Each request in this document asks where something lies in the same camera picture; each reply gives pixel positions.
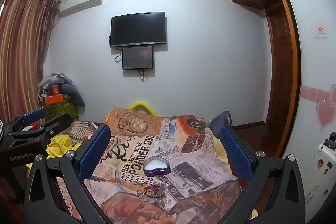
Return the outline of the gold ring cluster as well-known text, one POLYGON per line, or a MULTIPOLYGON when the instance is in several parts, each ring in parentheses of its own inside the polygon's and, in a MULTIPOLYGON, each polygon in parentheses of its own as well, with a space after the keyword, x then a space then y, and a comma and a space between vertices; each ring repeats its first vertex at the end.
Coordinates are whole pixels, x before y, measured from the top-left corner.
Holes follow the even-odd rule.
POLYGON ((147 186, 147 183, 143 180, 135 181, 133 185, 139 185, 140 187, 147 186))

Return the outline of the green patterned cloth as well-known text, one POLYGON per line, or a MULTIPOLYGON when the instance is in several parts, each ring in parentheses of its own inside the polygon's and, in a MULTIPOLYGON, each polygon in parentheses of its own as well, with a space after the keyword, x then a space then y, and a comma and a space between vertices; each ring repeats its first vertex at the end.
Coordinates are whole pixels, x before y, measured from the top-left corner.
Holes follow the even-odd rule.
POLYGON ((78 120, 79 114, 77 107, 70 101, 63 101, 53 105, 44 106, 47 114, 45 116, 45 121, 50 121, 62 114, 69 114, 72 120, 78 120))

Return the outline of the orange box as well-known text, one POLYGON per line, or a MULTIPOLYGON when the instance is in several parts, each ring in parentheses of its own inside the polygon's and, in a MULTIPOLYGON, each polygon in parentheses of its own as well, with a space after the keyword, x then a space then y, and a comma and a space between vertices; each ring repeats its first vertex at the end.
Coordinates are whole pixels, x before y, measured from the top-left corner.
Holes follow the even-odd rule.
POLYGON ((54 96, 47 96, 45 98, 45 105, 54 105, 64 101, 64 96, 62 94, 56 94, 54 96))

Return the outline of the yellow cloth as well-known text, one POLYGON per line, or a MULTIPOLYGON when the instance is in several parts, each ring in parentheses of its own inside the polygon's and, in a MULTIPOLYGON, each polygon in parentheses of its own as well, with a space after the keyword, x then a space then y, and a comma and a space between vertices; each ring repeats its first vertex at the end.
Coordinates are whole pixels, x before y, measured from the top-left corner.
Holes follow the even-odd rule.
POLYGON ((72 138, 67 134, 57 135, 54 137, 46 148, 48 154, 47 159, 62 157, 70 150, 76 151, 82 144, 82 141, 79 141, 75 144, 73 144, 71 141, 72 138))

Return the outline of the pile of clutter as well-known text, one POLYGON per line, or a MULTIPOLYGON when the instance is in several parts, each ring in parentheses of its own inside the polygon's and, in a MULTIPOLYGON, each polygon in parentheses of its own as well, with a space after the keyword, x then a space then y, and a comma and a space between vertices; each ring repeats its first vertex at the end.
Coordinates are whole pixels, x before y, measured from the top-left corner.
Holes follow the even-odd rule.
POLYGON ((64 101, 72 102, 78 110, 78 114, 85 113, 85 102, 78 91, 75 83, 64 73, 52 73, 50 76, 43 78, 38 83, 38 100, 42 106, 45 105, 47 96, 62 94, 64 101))

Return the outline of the white suitcase with stickers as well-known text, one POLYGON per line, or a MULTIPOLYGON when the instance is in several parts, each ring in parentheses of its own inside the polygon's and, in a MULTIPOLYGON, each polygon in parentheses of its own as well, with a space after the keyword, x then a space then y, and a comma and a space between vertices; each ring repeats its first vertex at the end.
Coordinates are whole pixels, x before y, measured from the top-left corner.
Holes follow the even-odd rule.
POLYGON ((323 206, 335 185, 335 132, 315 152, 305 174, 306 221, 309 222, 323 206))

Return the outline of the newspaper print bed blanket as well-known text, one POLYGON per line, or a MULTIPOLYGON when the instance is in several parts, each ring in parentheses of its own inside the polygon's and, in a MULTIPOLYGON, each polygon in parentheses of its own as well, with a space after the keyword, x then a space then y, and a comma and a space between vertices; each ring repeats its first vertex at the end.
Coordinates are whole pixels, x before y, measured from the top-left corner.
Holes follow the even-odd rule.
POLYGON ((202 117, 112 109, 110 141, 84 185, 112 223, 217 223, 242 189, 202 117))

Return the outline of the striped red curtain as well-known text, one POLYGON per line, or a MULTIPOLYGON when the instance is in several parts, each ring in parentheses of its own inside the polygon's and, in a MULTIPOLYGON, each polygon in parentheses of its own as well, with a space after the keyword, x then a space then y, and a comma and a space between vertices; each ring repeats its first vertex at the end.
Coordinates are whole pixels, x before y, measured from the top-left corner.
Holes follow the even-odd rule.
POLYGON ((1 0, 1 121, 40 107, 38 83, 59 0, 1 0))

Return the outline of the dark blue bag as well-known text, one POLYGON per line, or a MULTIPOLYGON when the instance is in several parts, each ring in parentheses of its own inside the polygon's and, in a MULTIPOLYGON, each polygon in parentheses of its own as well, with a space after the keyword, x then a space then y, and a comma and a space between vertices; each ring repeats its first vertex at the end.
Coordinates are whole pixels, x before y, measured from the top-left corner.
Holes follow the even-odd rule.
POLYGON ((212 131, 213 135, 219 139, 221 128, 225 125, 232 125, 232 117, 230 111, 224 111, 216 118, 210 121, 208 128, 212 131))

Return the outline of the purple heart tin box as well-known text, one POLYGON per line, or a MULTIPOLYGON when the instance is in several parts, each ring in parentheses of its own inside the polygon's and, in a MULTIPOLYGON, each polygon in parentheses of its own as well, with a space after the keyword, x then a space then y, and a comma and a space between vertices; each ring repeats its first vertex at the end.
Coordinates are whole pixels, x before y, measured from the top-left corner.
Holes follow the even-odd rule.
POLYGON ((163 176, 170 172, 170 163, 162 157, 152 156, 143 163, 143 173, 147 177, 163 176))

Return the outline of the white air conditioner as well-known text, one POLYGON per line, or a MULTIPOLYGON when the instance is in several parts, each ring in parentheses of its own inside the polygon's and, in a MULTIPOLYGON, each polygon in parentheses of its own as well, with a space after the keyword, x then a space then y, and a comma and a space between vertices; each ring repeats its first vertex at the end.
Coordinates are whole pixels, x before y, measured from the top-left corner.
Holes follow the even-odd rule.
POLYGON ((66 17, 74 13, 100 6, 103 0, 61 0, 60 16, 66 17))

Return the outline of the brown wooden wardrobe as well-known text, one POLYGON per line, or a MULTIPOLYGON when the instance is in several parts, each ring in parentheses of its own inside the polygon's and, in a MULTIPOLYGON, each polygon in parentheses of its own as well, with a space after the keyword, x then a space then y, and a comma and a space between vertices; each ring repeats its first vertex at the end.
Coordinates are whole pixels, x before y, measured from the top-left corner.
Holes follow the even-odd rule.
POLYGON ((297 25, 289 0, 232 0, 264 20, 266 96, 260 144, 272 156, 284 155, 298 108, 301 56, 297 25))

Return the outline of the small black wall monitor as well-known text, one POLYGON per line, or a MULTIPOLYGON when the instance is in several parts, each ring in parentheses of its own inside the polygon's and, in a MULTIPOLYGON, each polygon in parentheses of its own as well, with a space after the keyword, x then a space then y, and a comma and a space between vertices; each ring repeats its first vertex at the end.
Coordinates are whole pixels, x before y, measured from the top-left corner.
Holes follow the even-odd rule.
POLYGON ((154 48, 152 46, 125 47, 122 49, 122 69, 147 70, 154 67, 154 48))

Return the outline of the wall mounted black television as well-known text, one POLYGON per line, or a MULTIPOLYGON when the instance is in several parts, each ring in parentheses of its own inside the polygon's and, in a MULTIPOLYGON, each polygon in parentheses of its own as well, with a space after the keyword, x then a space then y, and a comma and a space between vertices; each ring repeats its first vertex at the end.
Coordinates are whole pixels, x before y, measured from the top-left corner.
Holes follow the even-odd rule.
POLYGON ((166 14, 144 12, 112 16, 109 44, 111 48, 166 44, 166 14))

